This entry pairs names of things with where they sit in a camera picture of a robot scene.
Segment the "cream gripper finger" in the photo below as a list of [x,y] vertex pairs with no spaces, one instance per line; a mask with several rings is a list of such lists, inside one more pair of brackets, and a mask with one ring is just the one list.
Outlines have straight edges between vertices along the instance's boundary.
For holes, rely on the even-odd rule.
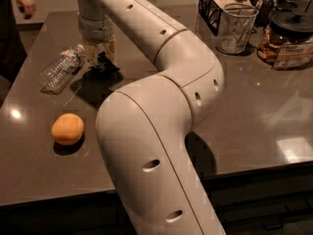
[[98,45],[91,43],[87,40],[84,41],[83,45],[85,48],[87,61],[92,66],[96,66],[98,64],[98,53],[99,53]]
[[108,58],[113,62],[115,60],[115,37],[112,36],[108,42],[105,43],[105,50]]

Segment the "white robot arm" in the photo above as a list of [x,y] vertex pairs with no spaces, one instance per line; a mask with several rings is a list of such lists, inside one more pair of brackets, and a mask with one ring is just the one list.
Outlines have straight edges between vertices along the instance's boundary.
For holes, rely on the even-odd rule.
[[100,150],[138,235],[226,235],[185,147],[216,106],[215,54],[147,0],[78,0],[86,20],[115,23],[157,72],[116,89],[96,118]]

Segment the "bystander hand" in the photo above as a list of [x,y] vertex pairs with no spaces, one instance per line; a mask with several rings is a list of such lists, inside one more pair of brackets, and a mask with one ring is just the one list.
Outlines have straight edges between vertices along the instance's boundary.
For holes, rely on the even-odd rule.
[[36,11],[35,0],[16,0],[16,1],[20,11],[23,14],[23,17],[26,20],[31,19]]

